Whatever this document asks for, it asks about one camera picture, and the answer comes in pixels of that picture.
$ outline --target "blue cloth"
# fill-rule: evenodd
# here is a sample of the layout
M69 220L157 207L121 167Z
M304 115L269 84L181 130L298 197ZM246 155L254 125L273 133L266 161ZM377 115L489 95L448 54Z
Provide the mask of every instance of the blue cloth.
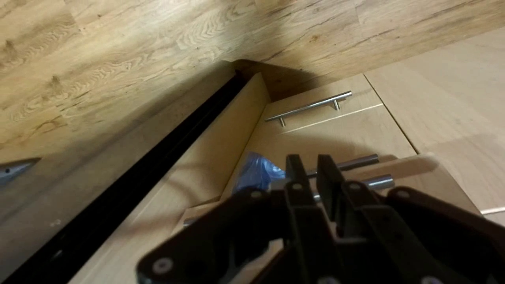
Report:
M266 191L273 182L284 180L285 172L258 153L249 153L238 180L235 193L254 186Z

